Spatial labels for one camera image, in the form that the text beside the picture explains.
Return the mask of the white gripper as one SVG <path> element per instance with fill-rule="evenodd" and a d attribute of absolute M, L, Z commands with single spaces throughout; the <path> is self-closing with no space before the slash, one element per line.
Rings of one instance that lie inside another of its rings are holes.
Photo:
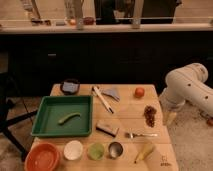
<path fill-rule="evenodd" d="M 184 99 L 176 93 L 162 92 L 159 100 L 163 112 L 163 124 L 168 126 L 176 118 L 176 112 L 183 107 Z"/>

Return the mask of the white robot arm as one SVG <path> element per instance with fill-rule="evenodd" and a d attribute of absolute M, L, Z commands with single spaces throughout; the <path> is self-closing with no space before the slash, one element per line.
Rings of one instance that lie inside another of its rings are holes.
<path fill-rule="evenodd" d="M 200 63 L 174 69 L 165 77 L 166 87 L 159 96 L 163 124 L 170 125 L 186 101 L 213 117 L 213 88 L 205 84 L 208 70 Z"/>

